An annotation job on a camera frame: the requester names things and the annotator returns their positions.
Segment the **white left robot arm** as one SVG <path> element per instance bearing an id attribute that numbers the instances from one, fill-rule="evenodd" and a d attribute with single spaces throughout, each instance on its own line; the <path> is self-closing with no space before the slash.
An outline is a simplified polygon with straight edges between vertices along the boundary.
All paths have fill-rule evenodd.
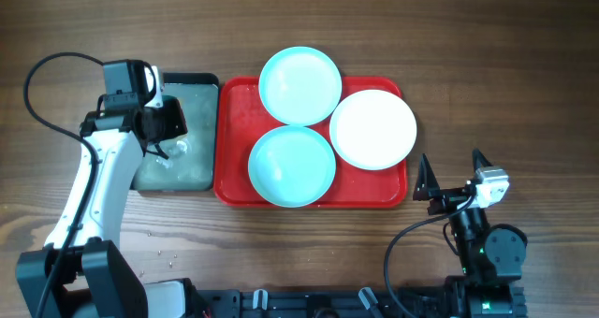
<path id="1" fill-rule="evenodd" d="M 42 249 L 22 253 L 16 279 L 34 317 L 185 317 L 187 279 L 142 284 L 119 250 L 128 192 L 149 145 L 184 134 L 179 101 L 92 111 L 80 167 Z"/>

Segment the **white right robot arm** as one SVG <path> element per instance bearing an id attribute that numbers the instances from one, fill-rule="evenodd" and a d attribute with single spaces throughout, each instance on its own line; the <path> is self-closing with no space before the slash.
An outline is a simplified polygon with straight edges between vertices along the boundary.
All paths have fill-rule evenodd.
<path id="1" fill-rule="evenodd" d="M 421 288 L 415 302 L 421 317 L 526 317 L 522 277 L 528 239 L 510 224 L 491 225 L 487 208 L 509 188 L 508 174 L 480 150 L 472 153 L 474 176 L 462 187 L 439 186 L 429 160 L 419 162 L 414 200 L 428 201 L 428 214 L 446 215 L 462 274 L 439 287 Z"/>

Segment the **teal plate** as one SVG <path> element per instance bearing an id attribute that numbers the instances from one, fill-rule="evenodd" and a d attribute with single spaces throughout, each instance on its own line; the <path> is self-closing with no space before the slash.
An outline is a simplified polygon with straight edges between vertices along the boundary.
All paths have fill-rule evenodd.
<path id="1" fill-rule="evenodd" d="M 289 125 L 324 121 L 340 103 L 342 91 L 338 67 L 324 52 L 311 47 L 278 51 L 265 63 L 258 79 L 266 111 Z"/>
<path id="2" fill-rule="evenodd" d="M 286 125 L 263 135 L 247 164 L 250 182 L 266 201 L 283 208 L 301 208 L 320 199 L 336 174 L 329 143 L 315 130 Z"/>

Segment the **white plate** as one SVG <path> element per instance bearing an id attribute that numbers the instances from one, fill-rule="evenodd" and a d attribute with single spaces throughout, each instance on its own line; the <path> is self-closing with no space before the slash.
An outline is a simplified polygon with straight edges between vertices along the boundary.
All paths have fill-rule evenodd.
<path id="1" fill-rule="evenodd" d="M 329 138 L 351 166 L 383 170 L 397 165 L 416 143 L 413 111 L 395 94 L 363 90 L 347 96 L 334 110 Z"/>

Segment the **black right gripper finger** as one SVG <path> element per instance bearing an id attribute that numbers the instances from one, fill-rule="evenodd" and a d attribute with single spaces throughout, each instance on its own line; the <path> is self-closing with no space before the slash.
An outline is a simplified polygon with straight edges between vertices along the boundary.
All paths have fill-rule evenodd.
<path id="1" fill-rule="evenodd" d="M 472 160 L 473 160 L 473 170 L 474 176 L 473 179 L 476 181 L 480 181 L 484 179 L 491 171 L 492 164 L 485 157 L 485 155 L 478 148 L 474 148 L 472 151 Z"/>
<path id="2" fill-rule="evenodd" d="M 419 159 L 418 174 L 416 178 L 413 199 L 417 201 L 431 200 L 440 197 L 440 186 L 432 171 L 430 162 L 425 153 Z"/>

